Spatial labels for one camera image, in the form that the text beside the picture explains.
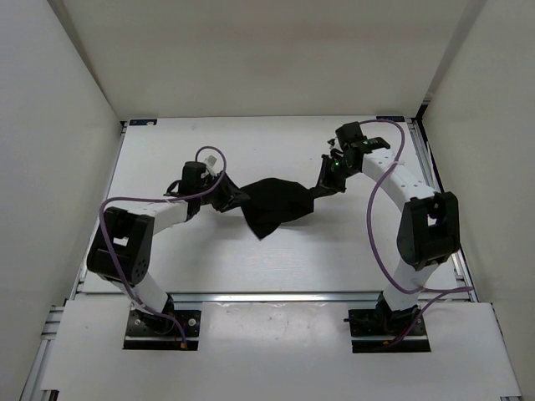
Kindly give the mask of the black skirt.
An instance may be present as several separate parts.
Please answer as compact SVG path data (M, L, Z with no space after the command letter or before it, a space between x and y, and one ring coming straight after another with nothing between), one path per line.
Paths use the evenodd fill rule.
M248 196L241 204L242 213L258 240L275 232L283 223L314 212L314 201L324 195L322 189L307 189L295 181L267 178L240 188Z

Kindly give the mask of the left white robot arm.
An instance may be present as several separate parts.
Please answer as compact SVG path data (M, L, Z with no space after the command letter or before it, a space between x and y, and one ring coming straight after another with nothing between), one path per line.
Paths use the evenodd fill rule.
M209 205L219 212L239 207L249 200L225 172L216 173L214 163L188 161L181 178L173 181L162 200L143 200L137 209L104 203L99 229L89 248L86 266L103 280L118 287L146 317L146 324L157 334L166 334L175 325L171 296L150 276L153 237L173 226L188 222Z

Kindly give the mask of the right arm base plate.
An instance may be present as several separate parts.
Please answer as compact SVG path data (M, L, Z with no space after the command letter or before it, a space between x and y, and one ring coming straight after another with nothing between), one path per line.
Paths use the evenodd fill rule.
M352 353L429 353L421 309L413 305L392 311L380 296L374 308L348 310Z

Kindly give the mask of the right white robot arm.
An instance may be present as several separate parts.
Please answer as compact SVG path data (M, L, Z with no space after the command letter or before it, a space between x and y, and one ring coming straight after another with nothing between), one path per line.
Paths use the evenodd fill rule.
M396 237L400 255L394 273L385 276L382 293L387 305L375 314L375 323L384 333L393 334L405 325L405 310L412 308L437 267L460 248L459 205L450 192L439 193L411 173L382 138L367 137L360 122L336 129L323 155L317 198L343 193L348 178L364 174L374 182L369 200L382 190L401 213Z

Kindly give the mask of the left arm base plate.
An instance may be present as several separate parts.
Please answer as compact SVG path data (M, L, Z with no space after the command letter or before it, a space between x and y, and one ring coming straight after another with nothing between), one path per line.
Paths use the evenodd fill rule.
M123 341L124 350L196 351L199 346L201 310L176 309L175 320L156 317L132 307Z

